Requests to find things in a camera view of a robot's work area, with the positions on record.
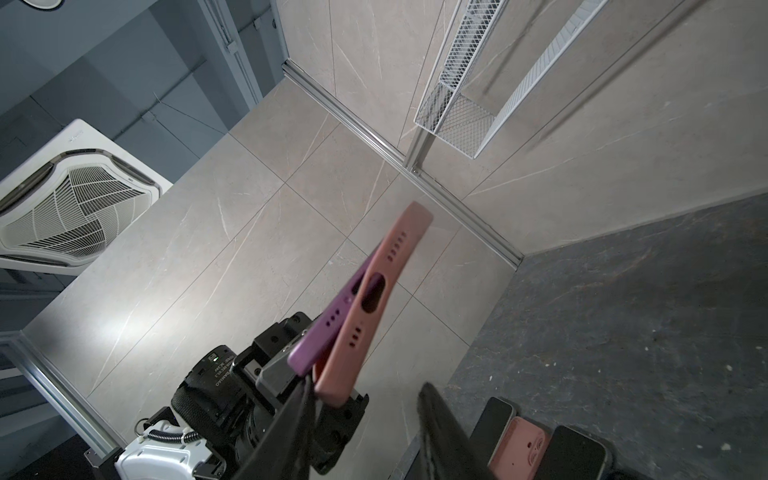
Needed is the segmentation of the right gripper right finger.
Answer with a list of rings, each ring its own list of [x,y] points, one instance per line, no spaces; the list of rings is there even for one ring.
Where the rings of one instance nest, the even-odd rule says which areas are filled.
[[[419,391],[420,453],[423,479],[494,479],[475,455],[469,438],[436,387]]]

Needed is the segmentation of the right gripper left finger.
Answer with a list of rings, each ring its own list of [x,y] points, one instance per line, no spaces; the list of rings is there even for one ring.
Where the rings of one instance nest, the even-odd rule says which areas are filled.
[[[234,479],[307,480],[314,422],[314,385],[305,376]]]

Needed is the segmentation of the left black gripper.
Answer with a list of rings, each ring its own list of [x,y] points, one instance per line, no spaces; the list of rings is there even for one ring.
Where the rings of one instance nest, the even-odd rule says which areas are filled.
[[[303,312],[274,323],[241,353],[219,345],[185,376],[171,406],[205,443],[208,458],[194,474],[233,474],[267,436],[303,378],[288,355],[313,320]]]

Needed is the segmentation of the phone with black screen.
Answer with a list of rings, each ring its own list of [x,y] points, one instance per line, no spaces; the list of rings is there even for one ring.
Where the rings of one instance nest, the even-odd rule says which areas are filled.
[[[506,399],[491,397],[487,400],[469,437],[472,451],[483,465],[491,461],[516,413],[516,407]]]

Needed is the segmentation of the pink phone case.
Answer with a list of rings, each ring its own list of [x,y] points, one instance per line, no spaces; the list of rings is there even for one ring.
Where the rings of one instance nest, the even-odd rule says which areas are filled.
[[[531,480],[548,443],[544,429],[530,421],[515,416],[498,442],[489,461],[489,468],[496,479]]]
[[[315,382],[323,403],[339,408],[350,396],[394,286],[432,221],[426,207],[412,202],[375,250]]]

